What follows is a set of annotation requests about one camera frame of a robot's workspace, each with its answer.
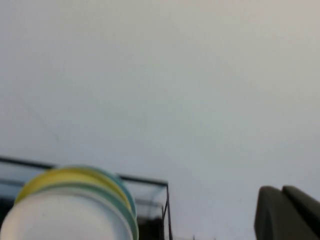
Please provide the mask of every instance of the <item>white wall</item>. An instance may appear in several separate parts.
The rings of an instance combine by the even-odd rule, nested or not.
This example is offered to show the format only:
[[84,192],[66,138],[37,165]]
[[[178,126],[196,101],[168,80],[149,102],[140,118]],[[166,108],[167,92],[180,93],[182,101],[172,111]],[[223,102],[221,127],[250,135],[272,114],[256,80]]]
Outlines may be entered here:
[[175,236],[320,199],[320,2],[2,0],[0,153],[167,179]]

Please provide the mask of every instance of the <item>yellow plate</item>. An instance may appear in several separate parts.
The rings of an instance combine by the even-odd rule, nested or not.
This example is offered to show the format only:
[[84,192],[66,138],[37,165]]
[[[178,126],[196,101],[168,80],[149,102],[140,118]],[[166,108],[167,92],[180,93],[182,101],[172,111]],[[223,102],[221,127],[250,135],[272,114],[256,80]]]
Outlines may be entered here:
[[28,195],[43,188],[61,183],[86,183],[102,188],[108,188],[112,190],[122,201],[124,201],[126,207],[131,210],[126,194],[112,180],[93,170],[73,167],[52,169],[36,176],[24,185],[14,203],[17,204]]

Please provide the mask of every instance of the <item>black plastic object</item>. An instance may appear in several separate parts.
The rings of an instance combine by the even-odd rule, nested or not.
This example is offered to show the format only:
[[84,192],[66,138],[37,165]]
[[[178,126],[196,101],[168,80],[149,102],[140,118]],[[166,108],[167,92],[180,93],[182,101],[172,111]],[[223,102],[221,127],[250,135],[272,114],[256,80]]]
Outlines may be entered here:
[[320,238],[320,203],[294,186],[284,186],[282,192],[292,202],[314,234]]
[[13,205],[13,199],[0,197],[0,226],[2,225],[7,213],[10,211]]
[[139,217],[137,221],[140,233],[139,240],[164,239],[163,221],[161,218],[150,220]]
[[257,240],[317,240],[291,201],[278,189],[259,190],[254,229]]

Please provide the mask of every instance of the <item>dish rack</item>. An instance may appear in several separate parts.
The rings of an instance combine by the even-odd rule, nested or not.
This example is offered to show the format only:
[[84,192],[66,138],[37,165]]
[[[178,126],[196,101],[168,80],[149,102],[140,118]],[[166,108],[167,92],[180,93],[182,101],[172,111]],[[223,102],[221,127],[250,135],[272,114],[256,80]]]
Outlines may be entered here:
[[[36,162],[30,160],[21,160],[11,157],[0,156],[0,167],[1,164],[9,164],[11,166],[17,166],[19,168],[27,169],[38,169],[38,170],[49,170],[55,168],[54,164]],[[137,221],[139,226],[139,239],[144,240],[173,240],[172,235],[172,226],[171,226],[171,213],[170,213],[170,201],[169,201],[169,184],[168,181],[165,180],[156,180],[150,178],[144,178],[139,176],[131,176],[131,175],[123,175],[118,174],[118,176],[127,183],[138,184],[138,185],[147,185],[154,186],[158,188],[165,189],[166,191],[166,200],[165,202],[154,202],[144,199],[135,199],[136,205],[148,206],[150,208],[159,208],[161,210],[161,216],[156,219],[148,219],[145,216],[141,217],[138,214]],[[21,188],[25,184],[24,181],[18,181],[15,179],[10,179],[8,177],[2,177],[0,175],[0,185],[19,187]],[[0,213],[2,215],[2,219],[0,219],[0,224],[2,224],[3,217],[8,213],[8,211],[12,208],[14,203],[14,199],[10,199],[7,197],[3,197],[0,192]],[[165,223],[167,222],[167,231],[168,234],[165,233]]]

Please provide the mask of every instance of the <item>white plate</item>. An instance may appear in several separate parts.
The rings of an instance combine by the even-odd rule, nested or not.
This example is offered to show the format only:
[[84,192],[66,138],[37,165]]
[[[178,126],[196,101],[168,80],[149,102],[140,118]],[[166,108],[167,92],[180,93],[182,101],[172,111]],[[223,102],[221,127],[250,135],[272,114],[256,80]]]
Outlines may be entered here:
[[129,225],[133,240],[139,240],[139,229],[136,218],[118,196],[109,189],[85,183],[64,183],[43,188],[34,194],[37,195],[39,193],[68,193],[89,197],[107,206],[112,205],[125,219],[125,223]]
[[72,193],[43,192],[6,216],[0,240],[132,240],[130,227],[111,204]]

